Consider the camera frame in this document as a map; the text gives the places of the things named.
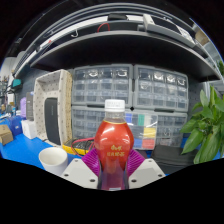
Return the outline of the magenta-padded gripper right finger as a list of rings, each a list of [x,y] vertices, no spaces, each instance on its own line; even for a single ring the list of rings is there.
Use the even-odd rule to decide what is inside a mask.
[[[165,176],[152,158],[146,159],[136,150],[132,150],[129,154],[126,174],[129,189],[141,188]]]

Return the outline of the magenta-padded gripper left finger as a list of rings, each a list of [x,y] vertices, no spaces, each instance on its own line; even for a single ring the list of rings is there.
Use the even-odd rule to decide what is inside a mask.
[[[96,189],[99,184],[101,166],[96,149],[93,148],[81,159],[73,159],[61,175],[78,186]]]

